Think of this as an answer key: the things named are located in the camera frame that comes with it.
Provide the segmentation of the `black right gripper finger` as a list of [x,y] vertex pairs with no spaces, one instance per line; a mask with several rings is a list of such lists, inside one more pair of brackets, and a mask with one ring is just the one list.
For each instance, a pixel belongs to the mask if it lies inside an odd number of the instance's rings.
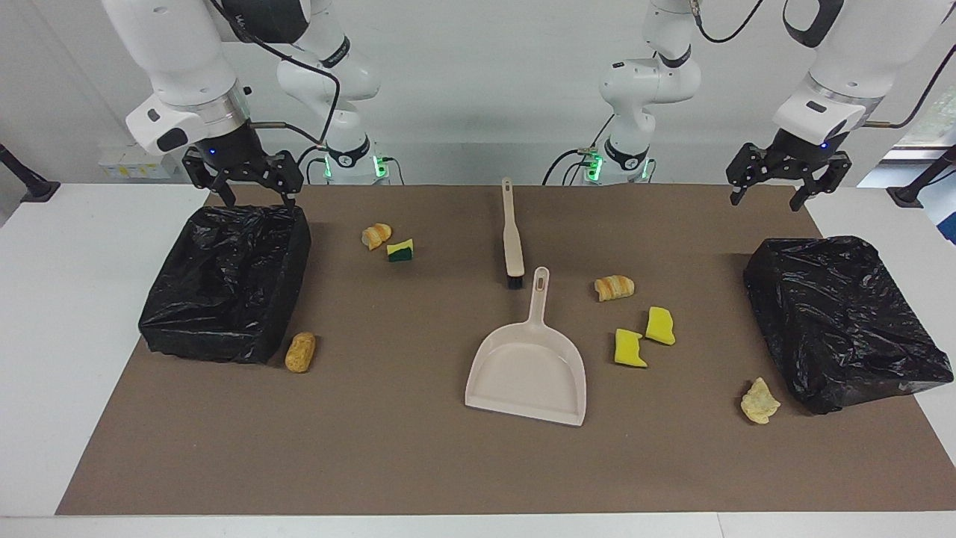
[[235,207],[236,197],[228,184],[228,174],[212,173],[199,149],[187,149],[182,156],[182,166],[195,188],[216,194],[226,207]]
[[265,156],[261,185],[279,194],[285,207],[293,208],[296,205],[296,197],[303,186],[303,175],[290,151],[281,150]]

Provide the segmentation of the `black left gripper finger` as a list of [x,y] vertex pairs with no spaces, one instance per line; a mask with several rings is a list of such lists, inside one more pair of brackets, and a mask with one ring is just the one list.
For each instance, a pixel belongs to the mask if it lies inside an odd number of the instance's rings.
[[851,168],[851,159],[845,151],[836,151],[825,163],[824,171],[819,178],[813,176],[809,168],[800,171],[798,179],[802,185],[791,198],[791,210],[797,212],[809,198],[817,194],[832,194],[841,184],[846,173]]
[[727,166],[727,183],[732,187],[731,205],[743,201],[747,190],[767,181],[767,149],[761,149],[754,143],[744,143]]

